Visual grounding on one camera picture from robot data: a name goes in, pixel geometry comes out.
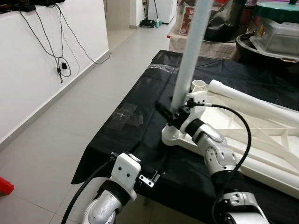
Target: tiled floor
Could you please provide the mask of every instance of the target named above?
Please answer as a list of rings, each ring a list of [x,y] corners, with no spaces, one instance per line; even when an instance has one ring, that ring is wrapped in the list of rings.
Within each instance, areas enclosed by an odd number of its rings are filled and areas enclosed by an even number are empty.
[[[0,197],[1,224],[59,224],[79,188],[70,182],[83,151],[160,49],[170,25],[138,29],[43,116],[0,153],[0,176],[15,185]],[[81,222],[101,179],[77,200],[68,224]],[[199,224],[143,197],[120,214],[119,224]]]
[[[131,36],[135,29],[123,29],[123,30],[108,30],[108,45],[110,51],[114,51],[120,44],[122,44],[129,36]]]

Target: electrical cable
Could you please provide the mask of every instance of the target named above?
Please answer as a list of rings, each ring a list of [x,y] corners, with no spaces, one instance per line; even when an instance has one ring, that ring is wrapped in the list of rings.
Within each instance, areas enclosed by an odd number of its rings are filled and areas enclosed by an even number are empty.
[[[51,45],[51,43],[50,43],[50,41],[49,41],[49,38],[48,38],[47,33],[46,33],[46,31],[45,31],[45,28],[44,28],[44,26],[43,26],[42,19],[41,19],[40,15],[38,14],[38,12],[35,10],[35,13],[36,13],[36,15],[37,15],[37,17],[38,17],[38,19],[39,19],[39,21],[40,21],[40,23],[41,23],[43,32],[44,32],[44,34],[45,34],[45,36],[46,36],[46,39],[47,39],[47,41],[48,41],[48,44],[49,44],[49,46],[50,46],[50,49],[51,49],[52,54],[49,53],[49,52],[46,50],[46,48],[43,46],[43,44],[41,43],[41,41],[39,40],[39,38],[37,37],[37,35],[36,35],[35,32],[33,31],[32,27],[30,26],[29,22],[27,21],[27,19],[25,18],[25,16],[22,14],[22,12],[21,12],[20,9],[19,9],[19,12],[20,12],[21,16],[23,17],[23,19],[25,20],[25,22],[27,23],[27,25],[29,26],[29,28],[30,28],[31,32],[33,33],[33,35],[36,37],[36,39],[37,39],[38,42],[40,43],[40,45],[41,45],[41,47],[43,48],[43,50],[46,52],[46,54],[48,54],[48,55],[50,55],[50,56],[52,56],[52,57],[54,58],[54,60],[55,60],[55,62],[56,62],[57,72],[58,72],[58,75],[59,75],[59,77],[60,77],[60,82],[63,83],[62,76],[63,76],[63,77],[70,77],[70,76],[71,76],[71,68],[70,68],[70,65],[69,65],[68,61],[63,57],[63,56],[64,56],[64,48],[63,48],[63,39],[62,39],[62,38],[63,38],[63,31],[62,31],[62,16],[60,15],[60,29],[61,29],[61,48],[62,48],[62,55],[61,55],[61,56],[56,56],[56,55],[54,54],[52,45]],[[61,59],[63,59],[63,60],[65,61],[65,63],[67,64],[67,66],[68,66],[68,68],[69,68],[69,70],[70,70],[70,74],[69,74],[69,75],[64,75],[64,74],[61,72],[61,68],[60,68],[60,60],[61,60]]]
[[[109,56],[108,56],[104,61],[102,61],[102,62],[100,62],[100,63],[96,63],[93,59],[90,58],[90,56],[87,54],[86,50],[82,47],[81,43],[79,42],[77,36],[75,35],[75,33],[73,32],[73,30],[72,30],[71,27],[69,26],[68,22],[66,21],[66,18],[65,18],[65,16],[64,16],[64,14],[62,13],[62,11],[61,11],[59,5],[56,4],[56,7],[57,7],[58,10],[60,11],[60,13],[61,13],[61,15],[62,15],[62,17],[63,17],[63,19],[64,19],[66,25],[67,25],[67,27],[68,27],[68,28],[70,29],[70,31],[73,33],[73,35],[74,35],[76,41],[78,42],[79,46],[82,48],[82,50],[84,51],[84,53],[86,54],[86,56],[89,58],[89,60],[91,60],[94,64],[103,64],[105,61],[107,61],[107,60],[110,58],[111,53],[109,53]]]
[[[106,15],[107,15],[107,1],[108,0],[106,0],[105,18],[106,18]]]
[[[53,3],[53,5],[51,6],[46,6],[47,8],[54,8],[55,7],[55,5],[56,5],[56,3]]]
[[[64,37],[64,41],[66,42],[66,45],[67,45],[68,48],[70,49],[71,54],[73,55],[74,59],[76,60],[76,63],[77,63],[77,66],[78,66],[78,72],[77,72],[76,75],[73,76],[73,77],[75,77],[75,76],[77,76],[77,75],[79,74],[81,67],[80,67],[80,64],[79,64],[79,62],[78,62],[78,60],[77,60],[77,58],[76,58],[76,56],[75,56],[73,50],[72,50],[71,47],[69,46],[69,43],[66,41],[65,37]]]
[[[237,111],[229,108],[229,107],[226,107],[226,106],[222,106],[222,105],[217,105],[217,104],[195,104],[196,106],[209,106],[209,107],[218,107],[218,108],[221,108],[221,109],[225,109],[225,110],[228,110],[228,111],[231,111],[232,113],[234,113],[237,117],[240,118],[240,120],[243,122],[243,124],[245,125],[246,127],[246,130],[247,130],[247,134],[248,134],[248,142],[247,142],[247,147],[246,147],[246,150],[244,152],[244,155],[243,157],[240,159],[240,161],[238,162],[238,164],[236,165],[236,167],[234,168],[234,170],[232,171],[232,174],[231,176],[228,178],[228,180],[226,181],[226,183],[223,185],[221,191],[218,193],[214,203],[213,203],[213,206],[212,206],[212,218],[213,218],[213,221],[215,224],[217,224],[217,220],[215,218],[215,206],[217,204],[217,202],[220,200],[221,196],[224,194],[224,191],[225,189],[227,188],[227,186],[229,185],[231,179],[233,178],[234,174],[238,171],[238,169],[241,167],[241,165],[243,164],[243,162],[245,161],[246,157],[248,156],[248,153],[249,153],[249,150],[250,150],[250,147],[251,147],[251,131],[250,131],[250,127],[248,125],[248,123],[246,122],[246,120],[243,118],[243,116],[241,114],[239,114]]]
[[[69,217],[69,214],[71,212],[71,209],[73,208],[76,200],[78,199],[78,197],[80,196],[80,194],[82,193],[82,191],[84,190],[84,188],[89,184],[89,182],[104,168],[106,168],[110,162],[112,162],[114,159],[110,158],[107,162],[105,162],[102,166],[100,166],[99,168],[97,168],[88,178],[87,180],[82,184],[82,186],[79,188],[79,190],[76,192],[76,194],[74,195],[74,197],[72,198],[69,206],[67,207],[64,217],[61,221],[61,224],[65,224],[67,221],[67,218]]]

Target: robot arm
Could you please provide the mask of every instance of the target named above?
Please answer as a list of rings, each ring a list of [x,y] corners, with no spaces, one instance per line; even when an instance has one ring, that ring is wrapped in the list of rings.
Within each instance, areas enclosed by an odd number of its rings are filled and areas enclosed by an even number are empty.
[[[166,111],[164,106],[160,105],[158,110],[164,113],[169,125],[192,137],[200,154],[205,158],[215,193],[221,192],[238,163],[224,136],[201,121],[198,114],[190,114],[181,109],[176,118],[171,119],[171,113]],[[103,193],[100,198],[92,201],[84,212],[83,224],[114,224],[122,207],[128,201],[136,199],[133,189],[136,179],[139,178],[149,187],[153,187],[155,178],[152,181],[139,175],[139,163],[140,160],[129,153],[122,153],[117,157],[111,177],[101,186]],[[255,196],[247,191],[240,170],[234,174],[225,193],[217,202],[217,219],[220,224],[269,224]]]
[[[218,194],[238,163],[224,136],[200,120],[198,113],[190,113],[189,110],[181,109],[176,119],[169,124],[192,137],[205,158],[215,193]],[[217,219],[221,224],[269,224],[255,196],[248,192],[240,170],[226,186],[225,193],[217,202],[217,208]]]
[[[116,158],[111,177],[101,186],[103,193],[85,210],[83,224],[115,223],[122,207],[137,198],[133,187],[141,170],[139,162],[129,153],[122,153]]]

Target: white refrigerator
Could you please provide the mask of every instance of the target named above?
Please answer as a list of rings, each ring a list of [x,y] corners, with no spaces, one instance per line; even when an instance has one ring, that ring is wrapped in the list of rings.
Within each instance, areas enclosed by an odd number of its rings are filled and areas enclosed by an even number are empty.
[[[156,0],[157,12],[162,23],[170,23],[177,12],[177,0]],[[157,21],[154,0],[149,0],[149,20]]]

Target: green lid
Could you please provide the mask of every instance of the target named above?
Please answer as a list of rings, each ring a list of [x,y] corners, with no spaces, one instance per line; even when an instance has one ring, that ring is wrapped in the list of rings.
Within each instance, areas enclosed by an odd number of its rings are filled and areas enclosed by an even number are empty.
[[[299,23],[299,3],[296,2],[260,2],[256,5],[254,15],[278,22]]]

